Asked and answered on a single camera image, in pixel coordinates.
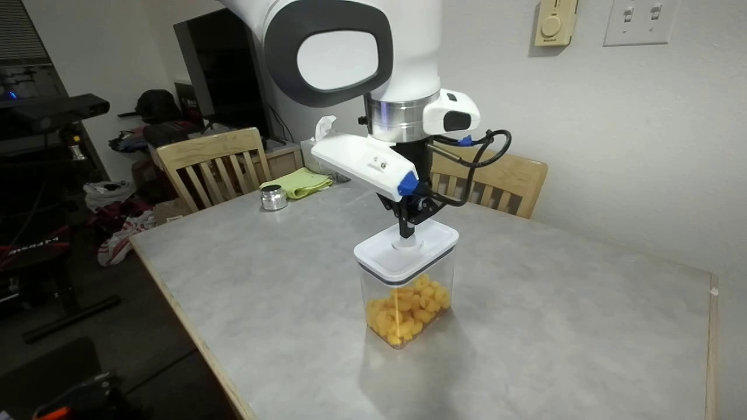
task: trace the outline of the small cup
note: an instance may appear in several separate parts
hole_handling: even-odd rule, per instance
[[[284,191],[280,188],[280,184],[265,184],[258,188],[261,194],[261,210],[264,212],[278,212],[286,204]]]

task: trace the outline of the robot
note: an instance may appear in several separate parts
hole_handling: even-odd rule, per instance
[[[255,33],[270,77],[301,105],[327,106],[363,98],[369,135],[317,138],[313,155],[373,187],[396,215],[398,236],[443,204],[463,204],[471,173],[498,161],[509,131],[470,133],[480,112],[467,92],[442,88],[442,0],[221,0]],[[487,144],[505,144],[482,158]],[[473,161],[436,144],[480,147]],[[432,188],[432,152],[470,168],[459,198]]]

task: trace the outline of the white container lid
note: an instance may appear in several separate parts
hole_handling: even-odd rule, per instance
[[[382,281],[401,284],[447,254],[458,237],[459,232],[454,228],[428,218],[418,224],[411,239],[401,239],[398,226],[394,224],[361,239],[353,252],[355,259]]]

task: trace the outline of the light switch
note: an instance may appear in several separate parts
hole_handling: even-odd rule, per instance
[[[676,0],[614,0],[605,43],[667,43]]]
[[[576,30],[578,0],[541,0],[535,27],[535,47],[564,47]]]

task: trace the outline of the clear plastic container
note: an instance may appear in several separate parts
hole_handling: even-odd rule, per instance
[[[451,308],[458,237],[454,228],[429,218],[411,239],[389,226],[355,247],[367,323],[391,348],[411,342]]]

